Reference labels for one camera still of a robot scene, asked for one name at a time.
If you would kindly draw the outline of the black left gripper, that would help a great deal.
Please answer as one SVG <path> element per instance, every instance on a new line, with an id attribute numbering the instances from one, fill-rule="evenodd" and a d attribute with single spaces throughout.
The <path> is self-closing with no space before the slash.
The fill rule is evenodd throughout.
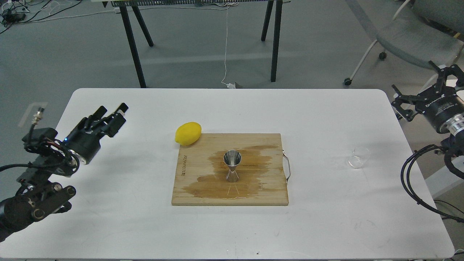
<path id="1" fill-rule="evenodd" d="M 93 114 L 78 122 L 65 138 L 65 147 L 82 164 L 89 164 L 101 148 L 100 139 L 104 136 L 114 137 L 125 124 L 124 115 L 128 109 L 126 103 L 121 103 L 112 114 L 102 118 L 107 109 L 100 106 Z"/>

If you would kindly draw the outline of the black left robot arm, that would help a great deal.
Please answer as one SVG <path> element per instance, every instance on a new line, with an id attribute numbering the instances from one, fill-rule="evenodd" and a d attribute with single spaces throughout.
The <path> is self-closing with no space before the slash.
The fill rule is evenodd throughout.
<path id="1" fill-rule="evenodd" d="M 37 110 L 28 134 L 22 138 L 24 149 L 38 155 L 36 160 L 1 167 L 1 171 L 25 167 L 17 179 L 20 188 L 15 196 L 1 201 L 1 241 L 48 215 L 71 209 L 75 187 L 64 187 L 49 178 L 53 174 L 70 177 L 81 165 L 89 164 L 101 148 L 100 140 L 104 136 L 114 137 L 126 122 L 124 114 L 128 109 L 121 103 L 112 114 L 105 116 L 107 109 L 100 106 L 94 114 L 81 119 L 62 141 L 56 139 L 55 129 L 36 128 L 44 112 L 41 107 Z"/>

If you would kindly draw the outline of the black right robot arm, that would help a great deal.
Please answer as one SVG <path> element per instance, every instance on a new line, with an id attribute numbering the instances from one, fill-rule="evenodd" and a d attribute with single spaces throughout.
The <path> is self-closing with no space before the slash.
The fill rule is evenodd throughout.
<path id="1" fill-rule="evenodd" d="M 451 162 L 453 157 L 463 155 L 464 103 L 457 95 L 457 91 L 463 90 L 463 72 L 456 64 L 439 68 L 432 61 L 428 63 L 438 73 L 436 83 L 417 95 L 401 94 L 399 89 L 392 85 L 398 96 L 391 105 L 408 122 L 417 114 L 421 114 L 437 133 L 450 133 L 449 138 L 441 142 L 441 147 L 431 145 L 429 148 L 441 150 L 448 170 L 463 178 L 463 172 Z"/>

